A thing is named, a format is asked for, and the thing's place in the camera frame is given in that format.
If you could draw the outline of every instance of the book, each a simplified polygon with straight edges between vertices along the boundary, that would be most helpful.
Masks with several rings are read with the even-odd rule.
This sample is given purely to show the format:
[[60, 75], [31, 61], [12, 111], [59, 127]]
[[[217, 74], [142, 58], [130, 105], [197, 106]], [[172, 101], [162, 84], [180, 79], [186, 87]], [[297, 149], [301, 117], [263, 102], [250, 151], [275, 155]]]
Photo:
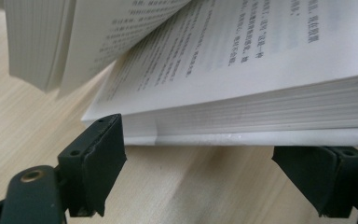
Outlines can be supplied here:
[[[76, 6], [56, 41], [63, 75], [45, 90], [71, 91], [120, 56], [86, 124], [121, 113], [127, 145], [358, 146], [358, 1], [124, 2], [57, 2]], [[118, 43], [137, 13], [163, 8]]]

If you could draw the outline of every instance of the white page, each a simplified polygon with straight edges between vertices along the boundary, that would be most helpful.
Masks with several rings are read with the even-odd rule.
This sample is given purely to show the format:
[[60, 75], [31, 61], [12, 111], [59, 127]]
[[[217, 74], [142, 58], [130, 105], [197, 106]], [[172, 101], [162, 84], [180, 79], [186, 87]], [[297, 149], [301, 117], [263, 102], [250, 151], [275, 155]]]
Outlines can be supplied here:
[[65, 5], [63, 9], [60, 36], [58, 37], [54, 64], [51, 66], [51, 75], [47, 87], [48, 91], [60, 87], [63, 70], [66, 63], [66, 57], [68, 55], [69, 40], [71, 37], [72, 24], [74, 22], [76, 0], [66, 0], [64, 3]]
[[84, 84], [190, 0], [78, 0], [62, 92]]
[[[250, 48], [242, 54], [250, 30]], [[233, 52], [237, 56], [230, 63]], [[358, 1], [192, 1], [130, 52], [84, 119], [354, 76], [358, 76]]]

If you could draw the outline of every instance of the wood grain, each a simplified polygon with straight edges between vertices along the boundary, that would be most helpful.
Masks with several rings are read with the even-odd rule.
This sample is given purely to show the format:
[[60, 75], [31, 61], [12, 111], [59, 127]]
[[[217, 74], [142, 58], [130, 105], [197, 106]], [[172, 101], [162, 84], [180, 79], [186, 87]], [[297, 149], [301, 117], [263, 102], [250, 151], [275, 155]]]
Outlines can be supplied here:
[[[7, 74], [0, 11], [0, 200], [16, 173], [57, 155], [85, 127], [80, 117], [101, 83], [60, 100]], [[106, 201], [105, 217], [69, 223], [355, 223], [318, 217], [270, 159], [272, 147], [127, 147], [128, 161]]]

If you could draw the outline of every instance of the screw hole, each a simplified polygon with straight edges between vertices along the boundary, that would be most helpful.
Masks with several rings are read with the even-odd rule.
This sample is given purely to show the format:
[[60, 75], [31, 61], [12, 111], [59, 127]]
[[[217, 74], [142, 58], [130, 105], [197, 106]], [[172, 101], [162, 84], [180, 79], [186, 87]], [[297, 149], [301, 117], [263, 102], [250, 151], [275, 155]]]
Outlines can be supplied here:
[[30, 171], [30, 172], [26, 173], [25, 175], [23, 175], [21, 177], [21, 182], [23, 182], [23, 183], [32, 182], [32, 181], [35, 181], [35, 180], [41, 178], [43, 175], [44, 175], [43, 171], [33, 170], [33, 171]]
[[354, 156], [354, 153], [351, 151], [343, 151], [343, 153], [347, 156]]
[[71, 156], [77, 156], [78, 154], [80, 154], [79, 150], [71, 151]]

